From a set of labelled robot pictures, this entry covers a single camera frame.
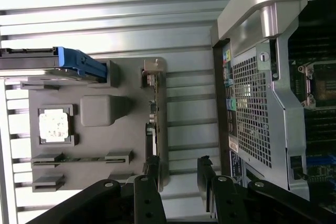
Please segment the grey parts rack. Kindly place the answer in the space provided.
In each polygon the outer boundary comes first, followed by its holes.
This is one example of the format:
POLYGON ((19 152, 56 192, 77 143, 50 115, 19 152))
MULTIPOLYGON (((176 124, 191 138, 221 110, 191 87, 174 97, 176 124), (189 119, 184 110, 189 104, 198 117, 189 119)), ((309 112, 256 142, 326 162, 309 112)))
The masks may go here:
POLYGON ((101 179, 121 183, 145 172, 149 101, 153 89, 145 87, 144 60, 159 60, 163 72, 159 87, 159 190, 169 183, 167 137, 166 62, 162 58, 118 58, 103 61, 104 83, 73 82, 26 85, 29 93, 32 190, 35 193, 84 189, 101 179), (39 109, 66 108, 71 142, 40 144, 39 109))

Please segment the open PC case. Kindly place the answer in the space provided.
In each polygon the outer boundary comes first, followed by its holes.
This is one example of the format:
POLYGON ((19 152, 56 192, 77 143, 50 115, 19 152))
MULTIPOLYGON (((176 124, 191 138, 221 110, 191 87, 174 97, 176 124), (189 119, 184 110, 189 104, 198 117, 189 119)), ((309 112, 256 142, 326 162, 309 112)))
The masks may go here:
POLYGON ((336 14, 336 0, 230 0, 211 29, 222 154, 248 174, 312 201, 336 187, 309 183, 304 109, 290 85, 288 40, 301 14, 336 14))

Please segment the blue expansion slot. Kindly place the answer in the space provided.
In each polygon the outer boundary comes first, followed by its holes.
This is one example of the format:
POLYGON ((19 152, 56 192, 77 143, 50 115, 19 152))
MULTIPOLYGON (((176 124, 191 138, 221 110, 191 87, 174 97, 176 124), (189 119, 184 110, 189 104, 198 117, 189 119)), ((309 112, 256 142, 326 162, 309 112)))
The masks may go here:
POLYGON ((310 166, 324 166, 324 165, 336 165, 336 156, 314 156, 307 160, 307 164, 310 166))

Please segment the green motherboard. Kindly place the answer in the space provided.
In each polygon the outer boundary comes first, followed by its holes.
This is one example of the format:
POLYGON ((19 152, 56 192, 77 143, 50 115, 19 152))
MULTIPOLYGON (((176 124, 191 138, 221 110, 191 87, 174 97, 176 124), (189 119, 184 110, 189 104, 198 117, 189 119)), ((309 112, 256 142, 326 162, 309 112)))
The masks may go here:
MULTIPOLYGON (((309 62, 336 60, 336 14, 301 14, 299 26, 288 40, 290 85, 299 102, 304 99, 303 74, 298 67, 309 62)), ((314 156, 336 156, 336 109, 304 109, 306 162, 314 156)), ((309 183, 336 187, 336 165, 310 166, 309 183)))

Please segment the silver CPU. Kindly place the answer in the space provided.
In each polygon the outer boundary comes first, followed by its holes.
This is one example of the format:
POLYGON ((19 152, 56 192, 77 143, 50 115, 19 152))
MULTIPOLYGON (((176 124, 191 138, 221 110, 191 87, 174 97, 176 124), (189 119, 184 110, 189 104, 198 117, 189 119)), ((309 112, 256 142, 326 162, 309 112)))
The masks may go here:
POLYGON ((38 129, 40 144, 71 142, 70 115, 66 108, 39 109, 38 129))

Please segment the CPU socket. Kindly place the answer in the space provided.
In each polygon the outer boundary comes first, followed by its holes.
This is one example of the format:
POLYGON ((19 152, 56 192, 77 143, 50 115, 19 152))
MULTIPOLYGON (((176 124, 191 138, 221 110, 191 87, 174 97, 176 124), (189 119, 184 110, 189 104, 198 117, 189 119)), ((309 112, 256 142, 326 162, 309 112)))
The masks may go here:
POLYGON ((304 99, 308 110, 336 109, 336 60, 309 62, 298 67, 303 74, 304 99))

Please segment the hard disk in blue caddy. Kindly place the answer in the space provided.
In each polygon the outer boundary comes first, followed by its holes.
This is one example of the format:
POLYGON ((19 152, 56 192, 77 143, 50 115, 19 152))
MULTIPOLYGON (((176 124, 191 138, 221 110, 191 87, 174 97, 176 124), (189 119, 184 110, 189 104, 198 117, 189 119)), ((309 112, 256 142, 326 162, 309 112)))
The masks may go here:
POLYGON ((65 47, 39 49, 0 49, 0 78, 19 80, 30 85, 73 82, 104 83, 106 64, 86 53, 65 47))

